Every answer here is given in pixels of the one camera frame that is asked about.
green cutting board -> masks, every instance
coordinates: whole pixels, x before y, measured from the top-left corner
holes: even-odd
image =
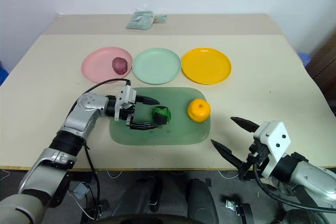
[[[205,140],[210,131],[210,118],[203,123],[192,121],[187,108],[196,98],[205,100],[204,95],[192,88],[134,88],[136,94],[154,98],[172,113],[171,120],[153,130],[131,130],[126,121],[111,118],[110,133],[114,141],[124,145],[185,145]],[[134,122],[153,122],[152,110],[157,105],[136,103]]]

red onion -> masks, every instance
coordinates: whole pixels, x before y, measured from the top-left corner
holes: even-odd
[[[112,61],[112,67],[117,74],[122,75],[127,71],[127,61],[123,58],[116,57]]]

beige table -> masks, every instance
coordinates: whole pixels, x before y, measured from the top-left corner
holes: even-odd
[[[318,166],[336,165],[336,119],[302,62],[277,25],[266,15],[170,15],[148,31],[126,30],[129,15],[84,15],[57,18],[0,87],[0,165],[27,169],[64,121],[74,100],[93,85],[81,63],[106,46],[135,57],[150,47],[165,47],[182,57],[196,47],[224,52],[233,70],[224,82],[204,86],[180,72],[161,87],[193,87],[212,106],[209,137],[195,145],[125,146],[109,134],[109,119],[99,119],[88,139],[99,169],[233,168],[210,139],[225,144],[245,160],[252,135],[230,120],[256,123],[282,120],[291,137],[288,153],[305,155]],[[133,73],[133,87],[149,87]],[[116,94],[123,83],[97,92]],[[75,168],[88,168],[83,151]]]

pink plate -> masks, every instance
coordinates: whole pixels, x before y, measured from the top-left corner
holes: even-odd
[[[127,71],[123,75],[117,74],[112,68],[114,58],[120,57],[127,61]],[[132,57],[119,47],[104,47],[90,53],[82,64],[82,73],[92,82],[102,82],[113,78],[123,78],[132,68]]]

green vegetable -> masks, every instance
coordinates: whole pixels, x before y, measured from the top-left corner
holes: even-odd
[[[153,108],[152,117],[156,124],[168,124],[172,115],[169,109],[165,106],[156,106]]]

